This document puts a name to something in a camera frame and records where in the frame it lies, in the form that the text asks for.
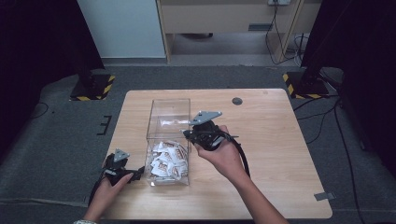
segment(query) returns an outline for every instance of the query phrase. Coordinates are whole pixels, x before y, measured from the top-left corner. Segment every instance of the gray carpet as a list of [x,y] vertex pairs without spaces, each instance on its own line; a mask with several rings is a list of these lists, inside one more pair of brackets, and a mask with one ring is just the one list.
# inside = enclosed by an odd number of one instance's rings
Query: gray carpet
[[[103,101],[89,102],[68,100],[77,76],[52,83],[42,91],[40,99],[48,105],[48,110],[44,104],[37,105],[32,117],[38,118],[26,123],[19,140],[0,167],[0,199],[29,198],[85,204],[106,156],[125,93],[129,90],[286,89],[282,75],[296,70],[295,67],[257,66],[108,67],[107,71],[116,76],[109,95]],[[303,118],[325,112],[336,100],[336,97],[317,100],[297,110],[296,116]],[[291,100],[293,107],[304,102],[306,100]],[[351,156],[363,219],[366,223],[396,221],[395,178],[374,152],[360,149],[346,112],[338,107],[337,114]],[[104,116],[112,116],[112,120],[106,135],[97,135],[104,129],[100,125],[106,122]],[[321,119],[322,116],[317,116],[300,120],[305,141],[317,136]],[[331,200],[333,216],[326,220],[290,220],[290,223],[361,223],[347,154],[333,112],[326,116],[319,138],[308,144],[308,148],[323,187],[337,197]],[[83,207],[69,205],[2,203],[0,223],[72,223],[81,218],[84,211]],[[107,220],[103,223],[127,222]]]

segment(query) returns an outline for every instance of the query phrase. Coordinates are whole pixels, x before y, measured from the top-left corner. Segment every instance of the wooden table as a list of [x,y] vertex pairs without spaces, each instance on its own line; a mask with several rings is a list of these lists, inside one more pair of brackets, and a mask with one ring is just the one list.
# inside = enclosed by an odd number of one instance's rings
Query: wooden table
[[[232,99],[239,97],[241,105]],[[288,95],[281,89],[129,91],[108,154],[118,147],[131,153],[127,169],[145,164],[146,133],[153,99],[191,99],[199,110],[222,111],[225,124],[242,144],[251,178],[286,218],[328,218],[328,200],[304,142]],[[190,154],[188,186],[151,187],[146,179],[127,185],[105,219],[251,219],[238,192],[195,148]]]

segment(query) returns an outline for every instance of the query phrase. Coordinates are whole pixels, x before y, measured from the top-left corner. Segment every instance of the white wall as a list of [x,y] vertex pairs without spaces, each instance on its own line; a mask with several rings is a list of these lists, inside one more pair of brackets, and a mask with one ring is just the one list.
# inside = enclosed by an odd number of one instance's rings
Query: white wall
[[165,58],[155,0],[78,0],[102,58]]

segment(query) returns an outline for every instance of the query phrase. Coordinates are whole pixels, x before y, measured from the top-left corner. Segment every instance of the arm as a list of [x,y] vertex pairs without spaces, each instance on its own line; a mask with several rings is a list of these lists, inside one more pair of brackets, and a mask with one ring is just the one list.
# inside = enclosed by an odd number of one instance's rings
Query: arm
[[[227,127],[220,128],[228,132]],[[210,161],[235,186],[255,223],[288,223],[248,177],[238,150],[231,142],[223,140],[214,151],[206,151],[198,145],[195,147],[200,157]]]
[[124,176],[116,185],[111,186],[107,178],[102,180],[93,196],[92,202],[84,216],[84,220],[99,223],[101,215],[114,202],[116,196],[131,179],[132,174]]

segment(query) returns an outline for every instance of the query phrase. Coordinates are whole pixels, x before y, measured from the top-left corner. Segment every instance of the yellow and black tape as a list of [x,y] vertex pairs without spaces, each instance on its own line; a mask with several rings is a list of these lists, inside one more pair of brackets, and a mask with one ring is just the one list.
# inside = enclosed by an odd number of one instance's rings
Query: yellow and black tape
[[110,91],[115,78],[116,78],[115,76],[110,76],[108,78],[108,82],[105,86],[105,89],[104,89],[103,93],[100,95],[94,95],[94,96],[80,95],[80,96],[76,96],[76,97],[70,97],[70,100],[71,101],[104,100],[107,97],[108,92]]
[[323,95],[323,94],[297,94],[294,91],[294,88],[290,82],[288,74],[283,75],[283,80],[286,83],[286,87],[288,88],[289,95],[292,99],[318,99],[321,97],[328,97],[327,94],[325,94],[325,95]]

